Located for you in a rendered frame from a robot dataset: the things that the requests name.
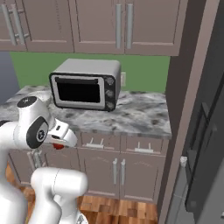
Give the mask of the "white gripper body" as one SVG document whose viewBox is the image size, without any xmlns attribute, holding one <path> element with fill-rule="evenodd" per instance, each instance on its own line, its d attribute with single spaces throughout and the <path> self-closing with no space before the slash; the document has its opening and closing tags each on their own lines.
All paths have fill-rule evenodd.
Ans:
<svg viewBox="0 0 224 224">
<path fill-rule="evenodd" d="M 77 137 L 70 129 L 65 133 L 49 131 L 46 137 L 46 142 L 48 144 L 62 144 L 68 147 L 74 147 L 77 144 Z"/>
</svg>

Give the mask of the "brown drawer front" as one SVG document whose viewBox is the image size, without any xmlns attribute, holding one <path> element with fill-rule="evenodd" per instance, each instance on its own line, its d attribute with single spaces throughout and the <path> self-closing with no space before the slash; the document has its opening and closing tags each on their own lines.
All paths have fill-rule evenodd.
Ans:
<svg viewBox="0 0 224 224">
<path fill-rule="evenodd" d="M 164 156 L 167 152 L 168 143 L 167 139 L 151 138 L 151 137 L 141 137 L 141 136 L 128 136 L 126 138 L 125 150 L 127 152 L 135 152 L 134 149 L 137 147 L 138 142 L 140 142 L 140 147 L 147 149 L 148 144 L 150 143 L 151 148 L 154 150 L 153 153 L 146 154 L 155 154 Z"/>
<path fill-rule="evenodd" d="M 81 134 L 81 146 L 83 148 L 88 148 L 86 143 L 89 143 L 91 138 L 94 138 L 94 143 L 99 144 L 102 140 L 104 148 L 97 150 L 105 150 L 105 151 L 119 151 L 120 150 L 120 137 L 108 134 L 100 134 L 100 133 L 82 133 Z"/>
</svg>

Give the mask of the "dark grey fridge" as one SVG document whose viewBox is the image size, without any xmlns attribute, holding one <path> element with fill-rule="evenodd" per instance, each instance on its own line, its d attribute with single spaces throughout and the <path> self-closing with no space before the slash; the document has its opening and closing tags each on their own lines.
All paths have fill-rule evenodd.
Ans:
<svg viewBox="0 0 224 224">
<path fill-rule="evenodd" d="M 208 123 L 193 173 L 187 151 L 200 105 Z M 220 0 L 165 224 L 224 224 L 224 0 Z"/>
</svg>

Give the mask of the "brown base cupboard door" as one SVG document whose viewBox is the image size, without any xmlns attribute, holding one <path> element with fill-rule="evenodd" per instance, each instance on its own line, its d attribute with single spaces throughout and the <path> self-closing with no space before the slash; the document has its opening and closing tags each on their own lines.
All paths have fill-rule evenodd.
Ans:
<svg viewBox="0 0 224 224">
<path fill-rule="evenodd" d="M 31 184 L 31 176 L 34 172 L 27 156 L 28 151 L 11 150 L 9 155 L 10 164 L 16 174 L 17 182 L 22 186 L 29 186 Z"/>
<path fill-rule="evenodd" d="M 85 172 L 88 180 L 86 195 L 119 198 L 120 164 L 118 152 L 106 150 L 78 149 L 80 170 Z M 113 181 L 113 161 L 117 158 L 116 185 Z"/>
<path fill-rule="evenodd" d="M 121 198 L 157 204 L 165 157 L 122 153 L 121 162 L 123 159 L 126 165 L 124 185 L 120 185 Z"/>
<path fill-rule="evenodd" d="M 40 147 L 40 150 L 47 166 L 76 171 L 81 169 L 78 152 L 75 148 L 64 147 L 56 150 L 51 144 L 44 144 Z"/>
</svg>

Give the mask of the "silver toaster oven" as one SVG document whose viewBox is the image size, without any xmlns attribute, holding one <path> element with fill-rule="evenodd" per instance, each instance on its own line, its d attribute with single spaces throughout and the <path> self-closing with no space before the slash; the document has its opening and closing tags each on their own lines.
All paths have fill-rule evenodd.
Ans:
<svg viewBox="0 0 224 224">
<path fill-rule="evenodd" d="M 67 59 L 49 75 L 58 108 L 113 111 L 121 90 L 121 63 Z"/>
</svg>

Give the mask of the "brown wall cupboard door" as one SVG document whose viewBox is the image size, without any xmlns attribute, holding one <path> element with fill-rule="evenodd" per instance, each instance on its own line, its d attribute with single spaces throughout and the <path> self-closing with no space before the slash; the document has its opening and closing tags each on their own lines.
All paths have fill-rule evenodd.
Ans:
<svg viewBox="0 0 224 224">
<path fill-rule="evenodd" d="M 73 35 L 68 0 L 22 0 L 29 52 L 72 53 Z"/>
<path fill-rule="evenodd" d="M 4 14 L 1 5 L 6 4 L 8 11 L 10 13 L 10 21 L 12 24 L 12 28 L 15 34 L 15 38 L 17 41 L 16 45 L 13 45 L 11 43 L 11 38 L 5 23 L 4 19 Z M 20 22 L 22 24 L 22 19 L 21 17 L 25 13 L 24 10 L 20 7 L 18 7 L 17 0 L 0 0 L 0 51 L 25 51 L 26 50 L 26 45 L 22 45 L 20 43 L 20 39 L 18 37 L 18 30 L 15 24 L 15 19 L 12 13 L 11 6 L 15 4 L 17 6 L 17 9 L 20 11 L 19 17 L 20 17 Z"/>
<path fill-rule="evenodd" d="M 127 4 L 133 4 L 132 46 L 126 47 Z M 188 0 L 126 0 L 125 53 L 178 56 Z"/>
<path fill-rule="evenodd" d="M 116 48 L 116 5 L 122 5 L 121 48 Z M 125 0 L 69 0 L 76 53 L 124 54 Z"/>
</svg>

